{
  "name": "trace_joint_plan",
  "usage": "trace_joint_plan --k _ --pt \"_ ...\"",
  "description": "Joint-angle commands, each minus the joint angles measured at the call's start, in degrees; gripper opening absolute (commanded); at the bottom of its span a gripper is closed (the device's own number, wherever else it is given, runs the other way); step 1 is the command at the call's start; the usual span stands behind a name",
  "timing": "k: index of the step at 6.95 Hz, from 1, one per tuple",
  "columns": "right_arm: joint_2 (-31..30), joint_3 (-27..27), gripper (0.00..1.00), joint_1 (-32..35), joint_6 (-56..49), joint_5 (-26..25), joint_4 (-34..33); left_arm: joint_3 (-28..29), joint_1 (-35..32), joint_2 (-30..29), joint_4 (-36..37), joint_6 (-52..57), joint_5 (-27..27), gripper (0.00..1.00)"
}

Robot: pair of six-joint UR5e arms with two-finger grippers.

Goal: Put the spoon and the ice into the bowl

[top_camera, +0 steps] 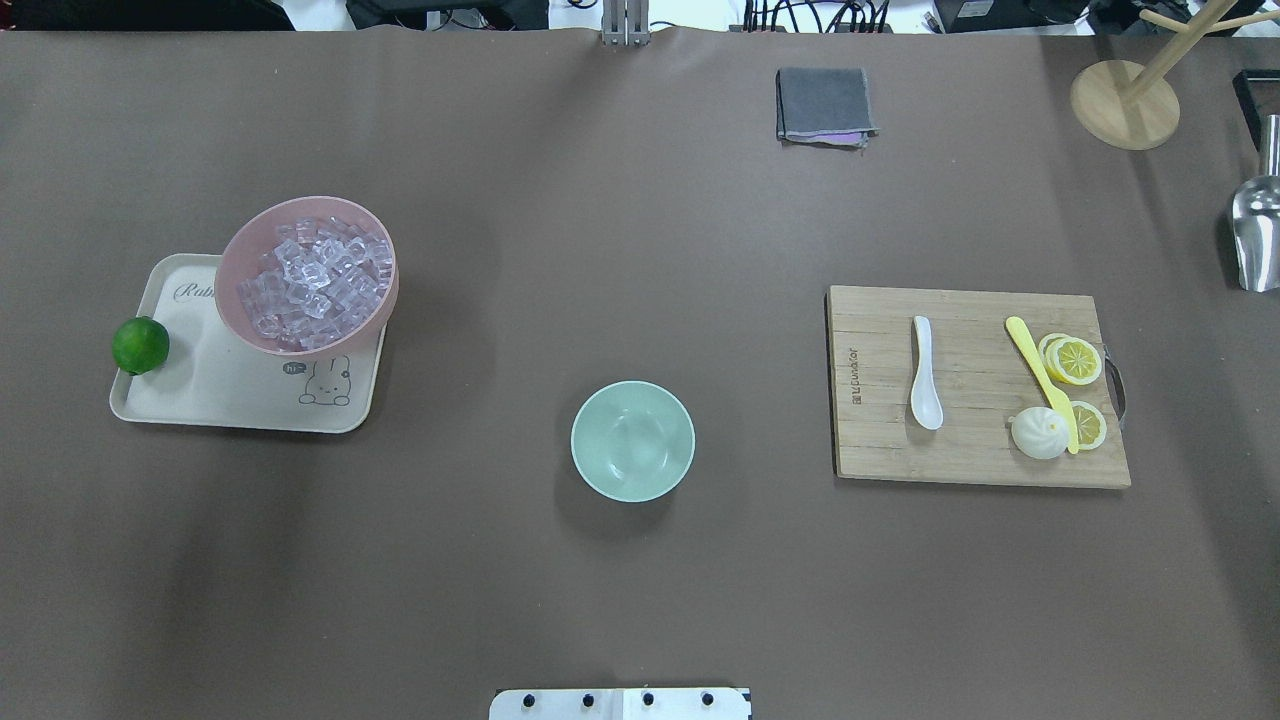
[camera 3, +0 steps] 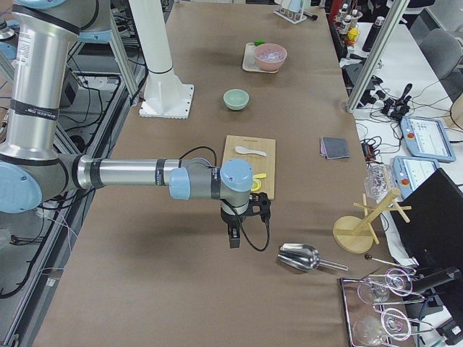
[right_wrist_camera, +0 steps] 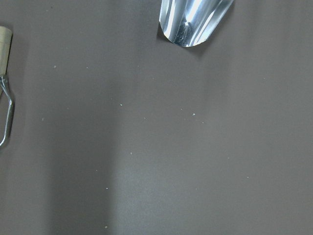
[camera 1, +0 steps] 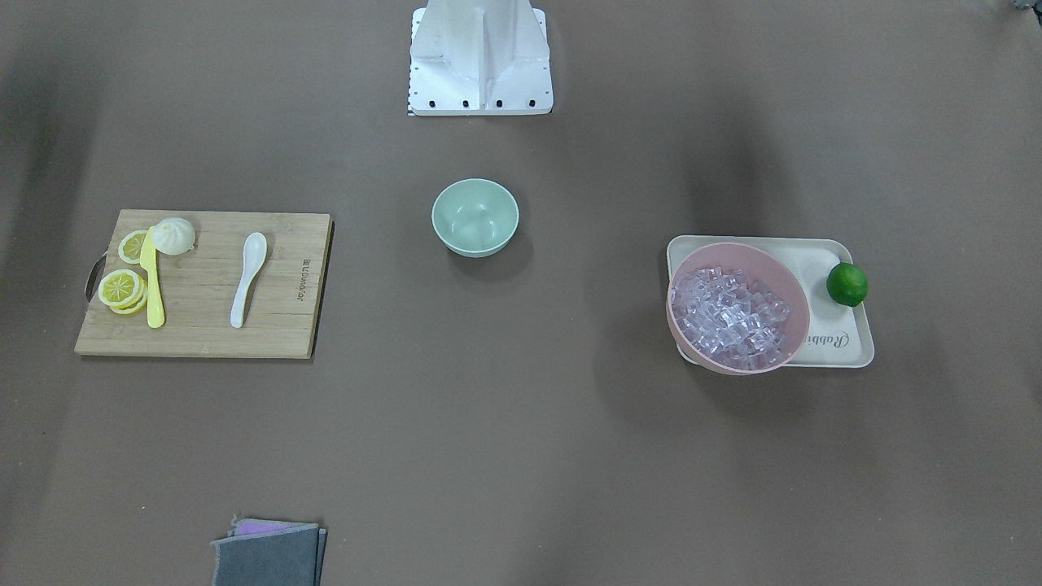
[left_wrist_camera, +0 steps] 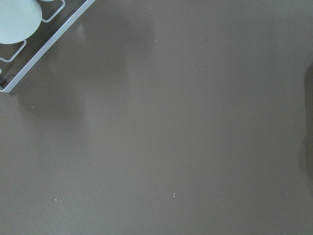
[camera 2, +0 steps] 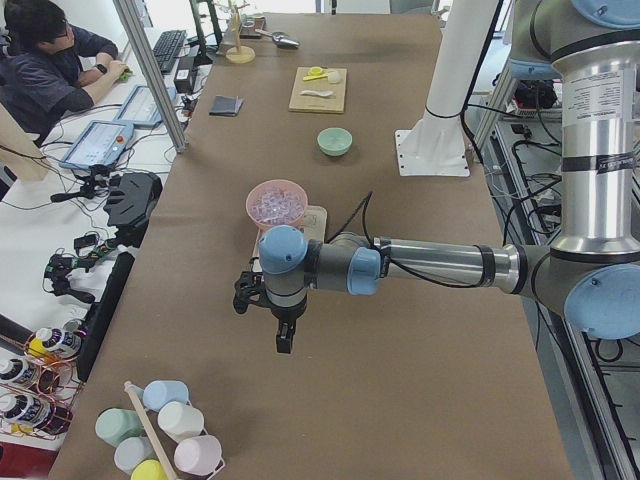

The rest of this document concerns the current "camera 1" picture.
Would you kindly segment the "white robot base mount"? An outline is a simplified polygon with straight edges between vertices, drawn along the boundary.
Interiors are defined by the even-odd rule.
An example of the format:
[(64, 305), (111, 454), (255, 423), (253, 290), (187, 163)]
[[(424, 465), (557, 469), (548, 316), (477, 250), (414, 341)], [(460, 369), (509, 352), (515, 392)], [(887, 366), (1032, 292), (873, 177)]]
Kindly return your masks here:
[(410, 19), (411, 116), (554, 109), (547, 19), (528, 1), (428, 1)]

